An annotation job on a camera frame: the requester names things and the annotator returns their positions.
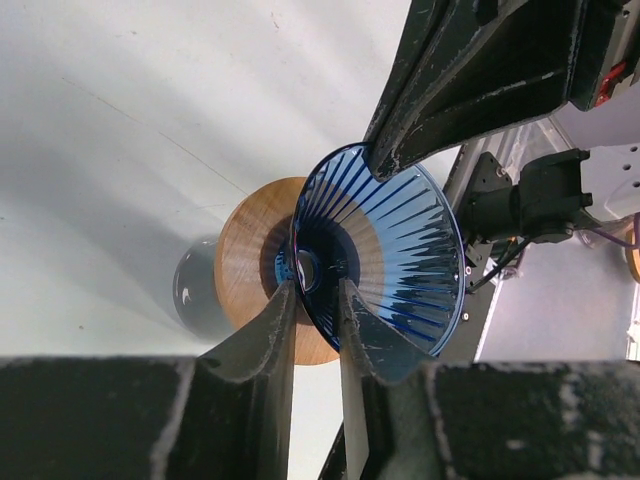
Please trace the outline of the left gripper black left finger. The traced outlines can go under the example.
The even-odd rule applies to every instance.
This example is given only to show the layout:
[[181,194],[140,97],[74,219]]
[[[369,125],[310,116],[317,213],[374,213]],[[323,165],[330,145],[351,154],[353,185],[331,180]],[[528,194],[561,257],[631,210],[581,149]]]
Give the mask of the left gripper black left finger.
[[283,479],[296,295],[197,356],[5,357],[5,479]]

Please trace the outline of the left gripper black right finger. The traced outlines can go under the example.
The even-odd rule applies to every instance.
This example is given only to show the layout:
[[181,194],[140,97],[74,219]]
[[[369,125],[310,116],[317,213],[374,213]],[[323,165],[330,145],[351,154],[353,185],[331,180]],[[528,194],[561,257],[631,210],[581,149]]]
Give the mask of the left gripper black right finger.
[[635,479],[639,366],[443,363],[336,293],[343,424],[324,479]]

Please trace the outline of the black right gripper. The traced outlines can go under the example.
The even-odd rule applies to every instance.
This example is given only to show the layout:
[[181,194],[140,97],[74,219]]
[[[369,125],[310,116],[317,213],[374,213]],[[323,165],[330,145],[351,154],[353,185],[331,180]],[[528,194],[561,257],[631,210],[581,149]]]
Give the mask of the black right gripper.
[[589,1],[569,101],[599,107],[639,82],[639,0]]

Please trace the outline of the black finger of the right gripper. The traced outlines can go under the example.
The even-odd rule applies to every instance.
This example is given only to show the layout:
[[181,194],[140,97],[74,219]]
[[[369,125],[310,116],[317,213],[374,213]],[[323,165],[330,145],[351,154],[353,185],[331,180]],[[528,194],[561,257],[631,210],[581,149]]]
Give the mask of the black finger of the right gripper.
[[569,99],[580,1],[414,1],[367,131],[379,180]]

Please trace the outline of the glass beaker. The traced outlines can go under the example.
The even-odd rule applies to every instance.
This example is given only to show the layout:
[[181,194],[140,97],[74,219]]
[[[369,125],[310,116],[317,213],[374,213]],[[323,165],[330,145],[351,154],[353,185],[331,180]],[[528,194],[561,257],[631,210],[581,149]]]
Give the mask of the glass beaker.
[[234,331],[216,293],[217,243],[215,236],[198,239],[178,262],[172,285],[181,324],[198,339],[213,343]]

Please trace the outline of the blue glass dripper cone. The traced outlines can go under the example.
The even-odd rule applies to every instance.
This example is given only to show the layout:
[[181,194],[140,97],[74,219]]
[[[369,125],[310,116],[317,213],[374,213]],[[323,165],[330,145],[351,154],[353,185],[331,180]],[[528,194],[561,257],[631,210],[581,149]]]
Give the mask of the blue glass dripper cone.
[[311,324],[339,350],[335,312],[351,280],[385,324],[438,355],[465,295],[464,248],[442,189],[420,165],[386,181],[367,167],[367,143],[327,155],[305,180],[282,252]]

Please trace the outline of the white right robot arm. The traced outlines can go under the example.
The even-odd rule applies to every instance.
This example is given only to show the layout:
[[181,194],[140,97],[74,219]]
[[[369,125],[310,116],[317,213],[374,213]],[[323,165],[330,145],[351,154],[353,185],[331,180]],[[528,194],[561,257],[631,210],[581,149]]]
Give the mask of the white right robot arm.
[[[370,172],[387,180],[448,148],[545,118],[589,111],[639,73],[635,1],[414,1],[366,133]],[[595,150],[525,165],[512,187],[471,196],[478,239],[566,240],[606,221],[588,184]]]

